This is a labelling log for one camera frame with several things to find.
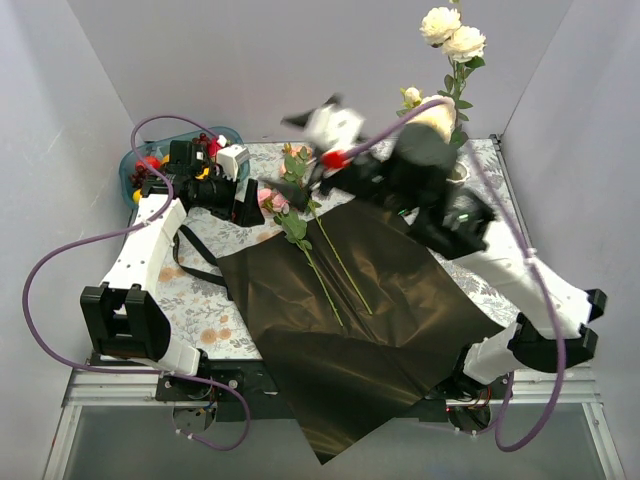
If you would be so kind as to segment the pink double rose stem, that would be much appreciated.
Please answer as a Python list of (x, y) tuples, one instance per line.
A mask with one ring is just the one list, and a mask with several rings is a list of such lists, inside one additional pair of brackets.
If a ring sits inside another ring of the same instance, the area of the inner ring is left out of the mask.
[(307, 222), (303, 220), (296, 210), (290, 206), (288, 200), (281, 193), (277, 193), (275, 189), (261, 188), (257, 192), (258, 206), (271, 215), (277, 225), (279, 225), (285, 233), (285, 239), (292, 245), (295, 245), (305, 256), (307, 264), (313, 270), (316, 278), (321, 285), (322, 291), (329, 302), (332, 313), (336, 318), (339, 326), (344, 327), (344, 323), (331, 298), (327, 286), (318, 270), (315, 262), (311, 257), (312, 244), (307, 239)]

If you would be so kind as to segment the peach rose stem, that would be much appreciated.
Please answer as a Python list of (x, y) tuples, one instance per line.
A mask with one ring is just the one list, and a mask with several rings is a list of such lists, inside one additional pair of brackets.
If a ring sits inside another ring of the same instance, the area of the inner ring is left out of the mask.
[[(310, 165), (310, 162), (312, 160), (312, 151), (311, 151), (311, 149), (308, 148), (305, 145), (303, 145), (301, 147), (293, 147), (291, 143), (285, 143), (283, 145), (282, 153), (284, 154), (284, 161), (283, 161), (283, 164), (282, 164), (282, 167), (281, 167), (281, 177), (286, 182), (291, 183), (291, 184), (296, 184), (299, 188), (302, 188), (303, 184), (304, 184), (304, 178), (305, 178), (305, 175), (306, 175), (307, 167)], [(356, 282), (354, 281), (352, 275), (349, 273), (348, 269), (346, 268), (346, 265), (344, 264), (341, 256), (339, 255), (337, 249), (335, 248), (333, 242), (329, 238), (329, 236), (328, 236), (328, 234), (327, 234), (327, 232), (326, 232), (326, 230), (325, 230), (325, 228), (324, 228), (324, 226), (322, 224), (322, 221), (320, 219), (320, 215), (317, 212), (317, 209), (320, 207), (320, 204), (311, 198), (311, 194), (310, 193), (307, 193), (306, 197), (309, 199), (309, 206), (306, 207), (306, 210), (309, 210), (311, 212), (313, 218), (316, 220), (316, 222), (318, 224), (318, 227), (319, 227), (322, 235), (324, 236), (325, 241), (327, 242), (327, 244), (331, 248), (331, 250), (332, 250), (337, 262), (339, 263), (340, 267), (342, 268), (342, 270), (343, 270), (344, 274), (346, 275), (348, 281), (350, 282), (351, 286), (355, 290), (355, 293), (357, 294), (357, 296), (361, 300), (361, 302), (364, 305), (364, 307), (365, 307), (366, 311), (368, 312), (368, 314), (372, 315), (373, 311), (372, 311), (371, 307), (369, 306), (369, 303), (367, 302), (367, 300), (363, 296), (362, 292), (360, 291), (359, 287), (357, 286)]]

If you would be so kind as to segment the white rose stem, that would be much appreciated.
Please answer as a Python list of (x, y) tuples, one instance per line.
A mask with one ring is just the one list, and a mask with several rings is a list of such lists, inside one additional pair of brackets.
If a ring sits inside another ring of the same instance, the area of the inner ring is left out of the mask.
[(412, 117), (408, 124), (428, 125), (439, 133), (446, 144), (449, 144), (457, 122), (454, 100), (439, 94), (424, 97), (422, 92), (414, 86), (402, 89), (401, 93), (403, 96), (403, 108), (399, 117), (418, 109), (426, 103), (440, 101), (439, 105), (426, 109)]

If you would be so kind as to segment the black paper cone wrapper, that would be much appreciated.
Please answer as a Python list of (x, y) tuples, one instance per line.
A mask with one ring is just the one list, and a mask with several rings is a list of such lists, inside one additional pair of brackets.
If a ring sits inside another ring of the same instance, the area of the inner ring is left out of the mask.
[(316, 221), (311, 257), (278, 234), (222, 256), (232, 300), (321, 462), (447, 379), (461, 350), (499, 331), (398, 216), (352, 200), (320, 217), (369, 303), (369, 315)]

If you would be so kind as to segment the cream bud flower stem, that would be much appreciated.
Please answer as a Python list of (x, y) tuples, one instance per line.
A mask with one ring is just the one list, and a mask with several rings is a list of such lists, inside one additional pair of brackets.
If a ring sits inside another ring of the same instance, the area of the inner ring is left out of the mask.
[(472, 104), (462, 98), (469, 76), (485, 65), (486, 36), (475, 27), (466, 26), (458, 8), (458, 1), (451, 7), (434, 7), (423, 17), (420, 33), (432, 48), (440, 49), (447, 58), (451, 72), (444, 77), (444, 90), (438, 94), (454, 103), (452, 142), (461, 147), (468, 140), (463, 124), (469, 120), (464, 113)]

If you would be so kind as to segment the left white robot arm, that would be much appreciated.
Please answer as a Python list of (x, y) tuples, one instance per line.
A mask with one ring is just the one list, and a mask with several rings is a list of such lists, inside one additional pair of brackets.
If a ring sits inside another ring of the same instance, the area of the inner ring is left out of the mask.
[(244, 200), (236, 198), (238, 172), (249, 157), (242, 144), (210, 153), (204, 143), (172, 141), (158, 175), (141, 182), (136, 231), (127, 236), (101, 284), (85, 288), (80, 298), (97, 353), (179, 373), (178, 387), (193, 400), (211, 392), (213, 377), (204, 369), (203, 353), (172, 333), (154, 298), (156, 285), (167, 253), (178, 251), (180, 239), (190, 241), (211, 264), (217, 262), (184, 224), (191, 208), (241, 227), (263, 224), (255, 180), (248, 180)]

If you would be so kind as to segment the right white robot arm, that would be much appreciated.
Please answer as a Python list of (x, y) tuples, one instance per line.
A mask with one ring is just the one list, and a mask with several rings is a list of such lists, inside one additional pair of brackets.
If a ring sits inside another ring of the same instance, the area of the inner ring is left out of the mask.
[(362, 134), (363, 117), (339, 96), (283, 123), (302, 131), (314, 155), (304, 185), (270, 182), (291, 205), (305, 208), (313, 193), (340, 190), (412, 213), (414, 241), (480, 276), (518, 308), (503, 331), (463, 350), (452, 373), (460, 395), (475, 397), (520, 368), (560, 374), (593, 359), (598, 337), (589, 324), (604, 313), (606, 294), (562, 279), (527, 247), (499, 204), (454, 181), (453, 99), (434, 96), (399, 117), (386, 130), (395, 144), (383, 160), (372, 153), (378, 138)]

